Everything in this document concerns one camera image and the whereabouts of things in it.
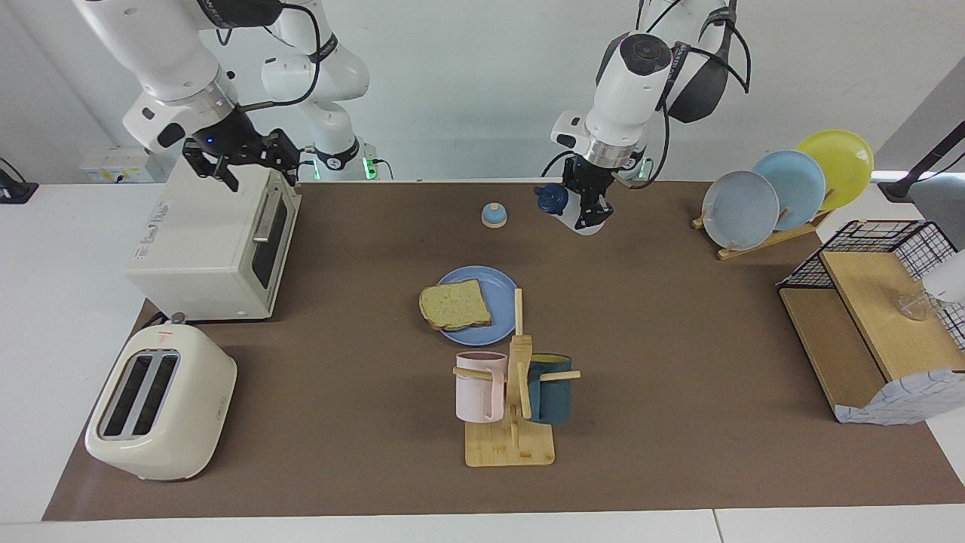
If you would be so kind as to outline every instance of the pink mug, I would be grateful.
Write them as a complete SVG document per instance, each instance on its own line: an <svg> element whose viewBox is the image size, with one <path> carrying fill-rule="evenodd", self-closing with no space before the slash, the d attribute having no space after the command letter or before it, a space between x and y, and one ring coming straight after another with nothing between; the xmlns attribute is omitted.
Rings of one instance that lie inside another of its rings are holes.
<svg viewBox="0 0 965 543"><path fill-rule="evenodd" d="M492 381L455 376L455 416L466 422L496 422L503 418L506 355L469 351L455 356L455 366L492 374Z"/></svg>

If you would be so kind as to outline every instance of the toast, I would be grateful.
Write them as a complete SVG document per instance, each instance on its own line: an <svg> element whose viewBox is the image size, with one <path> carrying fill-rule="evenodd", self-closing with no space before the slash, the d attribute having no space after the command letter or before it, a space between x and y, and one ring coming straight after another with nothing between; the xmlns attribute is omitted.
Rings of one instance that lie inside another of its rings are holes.
<svg viewBox="0 0 965 543"><path fill-rule="evenodd" d="M456 331L492 324L478 279L424 289L419 295L419 309L432 329Z"/></svg>

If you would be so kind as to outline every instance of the dish rack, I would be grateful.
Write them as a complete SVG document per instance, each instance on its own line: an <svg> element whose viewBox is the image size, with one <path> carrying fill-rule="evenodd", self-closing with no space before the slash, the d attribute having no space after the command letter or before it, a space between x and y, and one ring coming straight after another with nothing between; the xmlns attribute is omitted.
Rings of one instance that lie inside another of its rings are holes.
<svg viewBox="0 0 965 543"><path fill-rule="evenodd" d="M965 304L925 322L901 316L897 296L955 253L928 221L852 221L778 284L832 410L863 407L884 385L939 368L965 371Z"/></svg>

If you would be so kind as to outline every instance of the power outlet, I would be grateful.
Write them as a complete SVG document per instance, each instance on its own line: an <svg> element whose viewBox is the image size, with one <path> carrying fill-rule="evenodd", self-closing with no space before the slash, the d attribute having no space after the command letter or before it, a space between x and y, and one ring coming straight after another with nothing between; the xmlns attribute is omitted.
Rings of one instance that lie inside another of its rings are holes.
<svg viewBox="0 0 965 543"><path fill-rule="evenodd" d="M90 155L80 169L91 183L164 183L168 177L155 156L133 147Z"/></svg>

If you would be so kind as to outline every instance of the wire basket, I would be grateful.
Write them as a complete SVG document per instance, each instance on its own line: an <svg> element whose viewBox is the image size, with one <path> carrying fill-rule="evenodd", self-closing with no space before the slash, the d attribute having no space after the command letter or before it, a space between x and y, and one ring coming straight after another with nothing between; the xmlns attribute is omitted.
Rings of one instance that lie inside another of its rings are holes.
<svg viewBox="0 0 965 543"><path fill-rule="evenodd" d="M955 253L945 233L934 222L924 220L853 220L825 243L784 281L779 289L833 289L831 274L821 262L821 252L893 252L908 273L921 279ZM938 316L965 351L965 303L932 300Z"/></svg>

